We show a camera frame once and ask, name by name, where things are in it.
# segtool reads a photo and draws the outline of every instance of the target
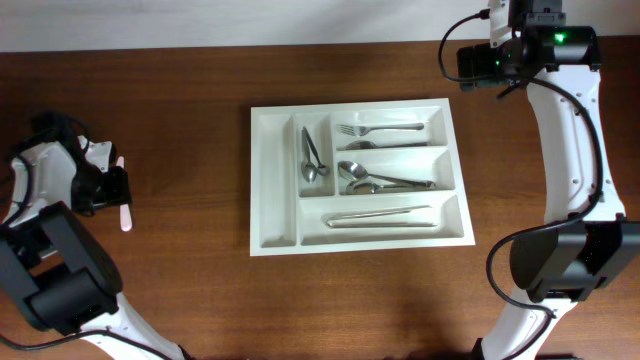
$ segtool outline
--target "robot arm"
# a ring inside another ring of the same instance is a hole
[[[73,121],[40,115],[32,119],[36,135],[14,149],[13,203],[0,232],[0,285],[40,331],[75,334],[114,359],[190,359],[129,305],[115,264],[73,214],[131,202],[127,173],[109,165],[113,144],[77,136]],[[61,264],[30,272],[54,254]]]
[[[542,143],[546,224],[565,221],[590,206],[599,190],[597,153],[585,116],[575,104],[548,87],[515,80],[535,77],[577,99],[589,114],[602,160],[602,193],[581,221],[520,236],[511,249],[516,282],[511,299],[543,306],[555,317],[545,328],[544,312],[507,305],[491,333],[474,348],[477,359],[532,360],[559,319],[591,291],[610,283],[638,253],[640,224],[626,221],[609,172],[598,108],[600,56],[593,29],[564,26],[561,0],[492,0],[489,6],[491,42],[458,51],[461,77],[476,79],[461,87],[508,84],[499,97],[516,88],[527,89]]]

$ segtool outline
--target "black cable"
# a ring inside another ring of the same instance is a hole
[[[84,132],[84,137],[85,139],[87,139],[87,144],[84,146],[84,149],[82,149],[82,151],[86,154],[87,151],[89,151],[89,143],[91,142],[91,135],[89,133],[89,125],[82,121],[82,120],[78,120],[76,118],[73,118],[71,116],[69,116],[69,119],[76,123],[77,125],[79,125],[82,128],[82,131]]]
[[[602,196],[603,183],[604,183],[604,170],[603,170],[603,162],[602,162],[602,150],[600,148],[598,132],[595,128],[593,120],[591,119],[591,116],[589,115],[589,112],[587,111],[587,109],[580,103],[580,101],[578,101],[578,99],[576,99],[572,94],[570,94],[566,90],[550,82],[539,80],[531,76],[525,76],[525,75],[519,75],[519,74],[501,74],[501,75],[476,76],[476,77],[470,77],[470,78],[456,78],[456,77],[450,76],[447,73],[444,67],[444,63],[442,61],[442,50],[451,32],[453,32],[453,30],[455,30],[458,26],[464,24],[467,21],[470,21],[473,19],[487,19],[487,18],[489,18],[489,11],[482,10],[475,15],[468,16],[458,21],[445,33],[444,37],[442,38],[442,41],[440,42],[440,48],[438,49],[438,64],[440,66],[440,71],[442,72],[442,75],[448,80],[451,80],[453,82],[458,82],[458,83],[469,83],[469,82],[478,82],[478,81],[486,81],[486,80],[505,80],[505,79],[526,81],[526,82],[533,83],[557,92],[558,94],[568,99],[576,107],[576,109],[578,109],[578,114],[580,114],[584,119],[585,125],[587,126],[587,130],[589,132],[589,136],[591,138],[593,152],[594,152],[594,162],[596,165],[595,192],[589,198],[589,205],[587,205],[587,207],[583,211],[566,220],[555,221],[546,225],[537,226],[534,228],[521,230],[516,233],[513,233],[505,237],[504,239],[498,241],[498,243],[496,243],[493,246],[493,248],[489,252],[489,255],[487,256],[487,263],[486,263],[487,279],[489,280],[489,284],[491,285],[491,288],[493,288],[493,290],[498,294],[498,296],[500,296],[503,300],[505,300],[507,303],[513,306],[517,306],[519,308],[523,308],[527,310],[543,311],[545,313],[545,320],[542,326],[540,327],[540,330],[538,330],[538,332],[536,332],[536,334],[521,349],[519,349],[518,351],[516,351],[515,353],[511,354],[510,356],[504,359],[504,360],[511,360],[522,355],[536,341],[538,341],[538,339],[547,331],[547,329],[551,325],[551,320],[556,318],[556,316],[551,309],[545,306],[521,303],[519,301],[512,299],[507,294],[505,294],[500,289],[498,284],[495,282],[495,279],[493,278],[493,270],[492,270],[493,258],[495,257],[495,254],[498,252],[498,250],[500,250],[501,247],[503,247],[504,245],[506,245],[511,241],[517,240],[519,237],[523,235],[535,235],[537,233],[556,230],[564,226],[575,224],[581,221],[582,219],[584,219],[596,207],[596,205],[598,204],[598,201],[600,200],[600,197]]]
[[[62,339],[58,339],[58,340],[53,340],[53,341],[49,341],[46,343],[42,343],[42,344],[36,344],[36,345],[22,345],[22,344],[18,344],[15,343],[9,339],[7,339],[6,337],[0,335],[0,343],[10,347],[13,350],[19,350],[19,351],[37,351],[37,350],[44,350],[44,349],[48,349],[54,346],[58,346],[58,345],[63,345],[66,344],[68,342],[74,341],[74,340],[78,340],[78,339],[82,339],[84,337],[87,336],[93,336],[93,335],[102,335],[102,336],[107,336],[113,339],[116,339],[118,341],[121,341],[125,344],[131,345],[133,347],[136,347],[138,349],[144,350],[150,354],[153,354],[157,357],[159,357],[160,359],[163,360],[173,360],[170,357],[168,357],[167,355],[159,352],[158,350],[141,344],[139,342],[133,341],[131,339],[128,339],[124,336],[120,336],[118,334],[112,333],[110,331],[107,330],[91,330],[91,331],[86,331],[83,333],[78,333],[78,334],[74,334],[74,335],[69,335],[66,337],[63,337]]]

